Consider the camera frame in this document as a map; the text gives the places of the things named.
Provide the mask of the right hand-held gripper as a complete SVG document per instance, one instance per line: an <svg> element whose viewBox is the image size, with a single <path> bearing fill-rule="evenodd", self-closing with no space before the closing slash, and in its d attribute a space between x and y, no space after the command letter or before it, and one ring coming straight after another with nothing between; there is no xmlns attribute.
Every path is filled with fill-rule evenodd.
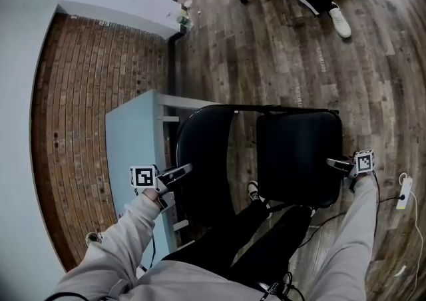
<svg viewBox="0 0 426 301"><path fill-rule="evenodd" d="M373 149L355 151L352 156L352 164L346 160L337 160L327 158L326 163L328 166L338 169L340 171L349 171L347 179L349 180L349 190L355 192L355 179L361 174L367 174L374 171L375 168L375 154Z"/></svg>

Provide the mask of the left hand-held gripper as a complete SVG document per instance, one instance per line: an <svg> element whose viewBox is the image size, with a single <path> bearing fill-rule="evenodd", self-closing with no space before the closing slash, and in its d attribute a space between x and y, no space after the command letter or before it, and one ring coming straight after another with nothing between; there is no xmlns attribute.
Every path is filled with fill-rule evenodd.
<svg viewBox="0 0 426 301"><path fill-rule="evenodd" d="M156 197L154 200L163 213L176 204L172 190L178 180L191 170L191 163L170 168L166 172L160 172L155 165L131 166L130 186L136 195L145 190L152 190Z"/></svg>

